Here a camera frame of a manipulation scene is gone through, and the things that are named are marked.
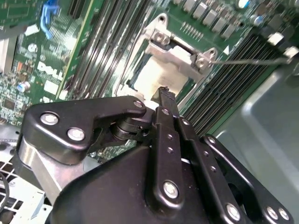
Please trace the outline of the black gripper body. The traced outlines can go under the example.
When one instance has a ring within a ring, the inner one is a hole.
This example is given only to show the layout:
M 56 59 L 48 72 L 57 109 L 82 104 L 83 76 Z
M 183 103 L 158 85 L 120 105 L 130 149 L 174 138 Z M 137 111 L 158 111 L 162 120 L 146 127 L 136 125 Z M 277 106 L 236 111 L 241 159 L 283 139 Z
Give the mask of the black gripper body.
M 130 149 L 70 182 L 49 215 L 51 224 L 220 224 L 204 200 L 192 167 L 182 162 L 185 202 L 174 216 L 145 201 L 150 148 Z

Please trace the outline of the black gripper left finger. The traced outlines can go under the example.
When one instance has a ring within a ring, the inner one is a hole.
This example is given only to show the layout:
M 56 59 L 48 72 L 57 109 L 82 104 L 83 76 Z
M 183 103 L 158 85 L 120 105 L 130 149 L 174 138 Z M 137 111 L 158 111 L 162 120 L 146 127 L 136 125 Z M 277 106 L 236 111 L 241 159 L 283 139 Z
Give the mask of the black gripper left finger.
M 157 212 L 184 205 L 179 134 L 167 88 L 147 107 L 133 96 L 37 104 L 24 116 L 17 154 L 54 205 L 73 180 L 130 149 L 149 147 L 145 201 Z

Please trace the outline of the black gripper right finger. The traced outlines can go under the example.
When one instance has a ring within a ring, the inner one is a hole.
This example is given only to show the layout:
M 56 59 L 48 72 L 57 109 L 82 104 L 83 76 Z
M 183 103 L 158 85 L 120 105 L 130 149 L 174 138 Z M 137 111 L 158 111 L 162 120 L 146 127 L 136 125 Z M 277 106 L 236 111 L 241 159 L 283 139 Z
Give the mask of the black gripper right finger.
M 168 92 L 167 108 L 190 161 L 205 210 L 213 224 L 292 224 L 287 208 L 215 137 L 199 137 L 181 117 L 175 95 Z

